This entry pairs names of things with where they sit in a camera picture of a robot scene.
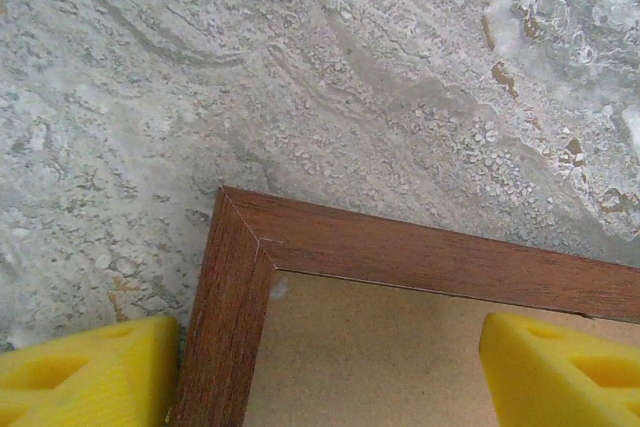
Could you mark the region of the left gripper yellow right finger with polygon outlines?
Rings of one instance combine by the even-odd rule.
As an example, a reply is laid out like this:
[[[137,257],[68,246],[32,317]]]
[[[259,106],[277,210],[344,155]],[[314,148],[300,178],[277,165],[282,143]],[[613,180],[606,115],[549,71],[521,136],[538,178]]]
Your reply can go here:
[[[640,348],[490,313],[479,355],[500,427],[640,427]]]

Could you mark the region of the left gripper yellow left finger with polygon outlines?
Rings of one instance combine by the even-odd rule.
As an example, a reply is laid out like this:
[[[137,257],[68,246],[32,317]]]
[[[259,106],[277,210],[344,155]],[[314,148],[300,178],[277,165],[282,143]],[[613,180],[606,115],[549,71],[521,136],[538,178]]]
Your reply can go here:
[[[178,345],[154,316],[0,354],[0,427],[163,427]]]

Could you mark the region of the brown fibreboard backing board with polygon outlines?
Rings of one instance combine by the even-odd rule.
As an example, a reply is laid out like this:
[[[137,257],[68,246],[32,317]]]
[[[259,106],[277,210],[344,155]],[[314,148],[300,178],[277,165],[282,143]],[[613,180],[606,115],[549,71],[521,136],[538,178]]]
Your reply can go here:
[[[280,272],[243,427],[500,427],[479,355],[490,313],[640,348],[640,325]]]

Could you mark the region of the brown wooden picture frame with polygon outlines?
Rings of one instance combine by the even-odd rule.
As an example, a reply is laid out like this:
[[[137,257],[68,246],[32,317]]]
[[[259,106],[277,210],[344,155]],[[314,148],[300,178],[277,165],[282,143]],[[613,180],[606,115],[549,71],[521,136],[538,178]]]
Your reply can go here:
[[[223,186],[170,427],[242,427],[278,270],[640,323],[640,268]]]

